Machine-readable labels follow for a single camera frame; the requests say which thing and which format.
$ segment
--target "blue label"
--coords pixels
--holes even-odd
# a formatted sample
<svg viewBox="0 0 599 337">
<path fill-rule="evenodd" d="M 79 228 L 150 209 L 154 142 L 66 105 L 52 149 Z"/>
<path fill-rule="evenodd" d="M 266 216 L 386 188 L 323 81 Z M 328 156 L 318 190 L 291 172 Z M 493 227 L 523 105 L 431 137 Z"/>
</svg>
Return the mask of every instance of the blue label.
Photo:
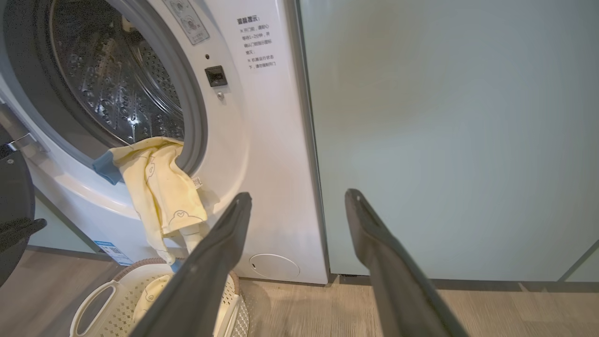
<svg viewBox="0 0 599 337">
<path fill-rule="evenodd" d="M 130 266 L 133 264 L 130 258 L 128 258 L 122 251 L 120 251 L 112 242 L 105 241 L 94 241 L 106 254 L 108 254 L 114 261 L 121 266 Z"/>
</svg>

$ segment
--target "baseboard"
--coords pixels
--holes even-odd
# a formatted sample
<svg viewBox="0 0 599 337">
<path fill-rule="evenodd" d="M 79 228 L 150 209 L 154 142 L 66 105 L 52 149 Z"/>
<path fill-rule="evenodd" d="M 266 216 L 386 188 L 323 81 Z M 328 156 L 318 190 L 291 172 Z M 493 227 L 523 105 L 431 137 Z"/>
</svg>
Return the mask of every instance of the baseboard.
<svg viewBox="0 0 599 337">
<path fill-rule="evenodd" d="M 100 261 L 114 261 L 108 254 L 99 252 L 99 253 L 89 253 L 89 252 L 77 252 L 77 251 L 68 251 L 65 249 L 57 249 L 57 248 L 48 248 L 48 247 L 40 247 L 40 246 L 32 246 L 27 245 L 28 251 L 36 251 L 36 252 L 44 252 L 49 254 L 57 254 L 64 255 L 76 258 L 86 258 L 89 260 L 100 260 Z"/>
<path fill-rule="evenodd" d="M 371 285 L 370 276 L 339 275 L 340 284 Z M 599 293 L 599 282 L 472 281 L 431 279 L 438 290 L 520 291 L 532 293 Z"/>
</svg>

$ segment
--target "sticker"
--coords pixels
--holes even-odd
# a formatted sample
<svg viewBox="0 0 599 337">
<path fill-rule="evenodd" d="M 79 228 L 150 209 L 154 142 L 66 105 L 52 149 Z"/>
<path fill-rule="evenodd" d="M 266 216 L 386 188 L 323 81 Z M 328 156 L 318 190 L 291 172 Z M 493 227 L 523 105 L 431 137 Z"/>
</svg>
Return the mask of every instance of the sticker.
<svg viewBox="0 0 599 337">
<path fill-rule="evenodd" d="M 199 19 L 198 13 L 191 7 L 189 0 L 162 0 L 179 20 L 179 25 L 185 31 L 193 46 L 210 37 L 206 27 Z"/>
<path fill-rule="evenodd" d="M 240 17 L 236 20 L 247 66 L 252 69 L 276 67 L 277 61 L 273 37 L 268 22 L 257 15 Z"/>
<path fill-rule="evenodd" d="M 130 266 L 133 264 L 123 252 L 119 251 L 111 242 L 106 241 L 94 241 L 102 250 L 108 254 L 114 261 L 121 266 Z"/>
</svg>

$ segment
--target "black object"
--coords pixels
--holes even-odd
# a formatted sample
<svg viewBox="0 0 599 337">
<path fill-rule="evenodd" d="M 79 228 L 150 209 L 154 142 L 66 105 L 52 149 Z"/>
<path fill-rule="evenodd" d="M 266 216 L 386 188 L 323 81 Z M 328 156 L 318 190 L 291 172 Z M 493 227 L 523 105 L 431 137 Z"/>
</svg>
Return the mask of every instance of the black object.
<svg viewBox="0 0 599 337">
<path fill-rule="evenodd" d="M 345 194 L 347 222 L 360 262 L 370 270 L 385 336 L 467 336 L 458 320 L 357 189 Z"/>
<path fill-rule="evenodd" d="M 211 336 L 226 276 L 246 241 L 252 198 L 239 193 L 129 337 Z"/>
<path fill-rule="evenodd" d="M 206 76 L 208 76 L 210 86 L 222 86 L 227 84 L 225 71 L 221 65 L 206 68 Z"/>
<path fill-rule="evenodd" d="M 23 155 L 0 125 L 0 286 L 19 263 L 29 237 L 46 226 L 34 220 L 35 196 Z"/>
</svg>

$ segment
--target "clothing tag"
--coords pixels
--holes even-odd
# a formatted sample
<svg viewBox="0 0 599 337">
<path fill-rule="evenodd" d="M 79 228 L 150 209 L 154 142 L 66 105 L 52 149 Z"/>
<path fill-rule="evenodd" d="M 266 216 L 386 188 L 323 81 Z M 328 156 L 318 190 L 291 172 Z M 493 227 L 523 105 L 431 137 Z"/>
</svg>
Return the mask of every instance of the clothing tag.
<svg viewBox="0 0 599 337">
<path fill-rule="evenodd" d="M 199 179 L 199 177 L 193 177 L 191 179 L 193 181 L 193 184 L 195 185 L 195 189 L 198 189 L 200 187 L 202 187 L 202 181 Z"/>
</svg>

